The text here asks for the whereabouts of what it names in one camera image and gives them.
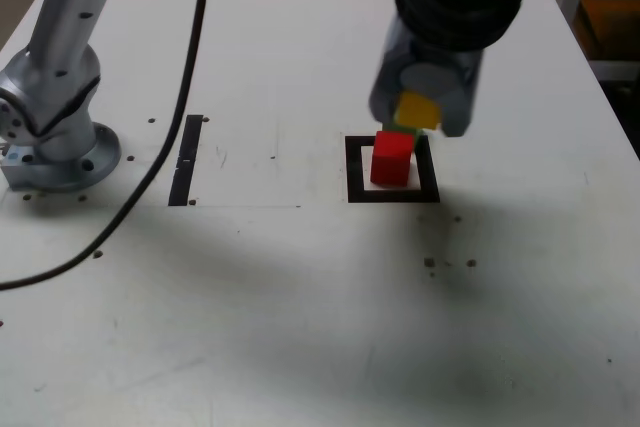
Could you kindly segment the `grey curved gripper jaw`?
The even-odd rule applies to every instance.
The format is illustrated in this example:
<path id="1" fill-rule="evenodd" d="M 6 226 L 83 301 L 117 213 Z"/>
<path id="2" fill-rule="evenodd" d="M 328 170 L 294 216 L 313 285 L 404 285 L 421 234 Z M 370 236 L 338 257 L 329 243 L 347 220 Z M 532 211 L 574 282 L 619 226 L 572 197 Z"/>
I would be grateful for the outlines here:
<path id="1" fill-rule="evenodd" d="M 399 76 L 405 62 L 406 29 L 403 24 L 391 24 L 369 96 L 370 112 L 380 123 L 392 120 L 392 104 L 399 92 Z"/>
<path id="2" fill-rule="evenodd" d="M 402 70 L 403 93 L 413 95 L 425 128 L 439 125 L 447 137 L 461 137 L 472 119 L 480 70 L 480 54 L 445 54 L 416 62 Z"/>

